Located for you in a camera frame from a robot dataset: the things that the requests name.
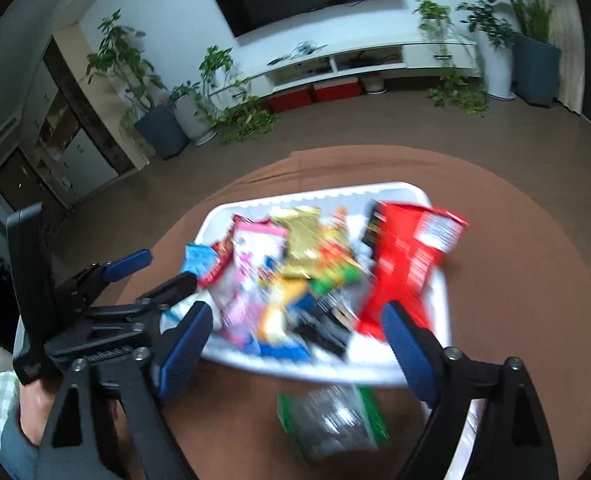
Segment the floor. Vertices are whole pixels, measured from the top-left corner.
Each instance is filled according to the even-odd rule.
[[[564,229],[591,270],[591,125],[558,105],[492,101],[484,116],[434,108],[422,91],[316,104],[280,115],[258,140],[188,147],[80,204],[54,242],[56,276],[151,247],[192,205],[295,150],[401,144],[446,153],[496,173]],[[103,302],[117,300],[123,284]]]

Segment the blue snack packet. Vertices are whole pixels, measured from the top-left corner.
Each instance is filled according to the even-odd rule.
[[[186,244],[184,264],[180,272],[193,272],[198,279],[205,275],[217,260],[217,253],[212,247],[198,244]]]
[[[274,359],[287,359],[289,361],[310,361],[311,356],[306,346],[297,341],[286,341],[280,345],[272,346],[269,343],[250,339],[242,351],[245,354],[257,355],[260,357],[272,357]]]

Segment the red storage box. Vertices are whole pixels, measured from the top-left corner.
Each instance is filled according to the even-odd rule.
[[[272,94],[267,101],[274,112],[283,112],[313,104],[313,92],[311,86],[300,86]]]
[[[319,102],[357,97],[362,93],[362,87],[357,77],[339,77],[323,81],[314,84],[313,89]]]

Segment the white flower pot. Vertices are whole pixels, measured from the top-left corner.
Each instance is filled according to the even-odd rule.
[[[383,94],[386,92],[384,77],[379,72],[361,75],[360,81],[368,94]]]
[[[193,141],[196,146],[200,146],[213,139],[215,130],[212,130],[209,124],[200,115],[195,115],[197,107],[191,95],[185,95],[178,99],[175,106],[176,120],[184,130],[186,136]]]
[[[513,71],[513,54],[510,48],[501,46],[495,48],[488,36],[481,30],[475,31],[484,63],[484,80],[487,94],[496,99],[510,101],[515,99],[511,91],[511,76]]]

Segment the clear plastic bag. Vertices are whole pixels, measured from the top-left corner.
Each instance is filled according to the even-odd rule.
[[[277,415],[306,460],[377,449],[389,438],[368,388],[332,386],[306,397],[278,396]]]

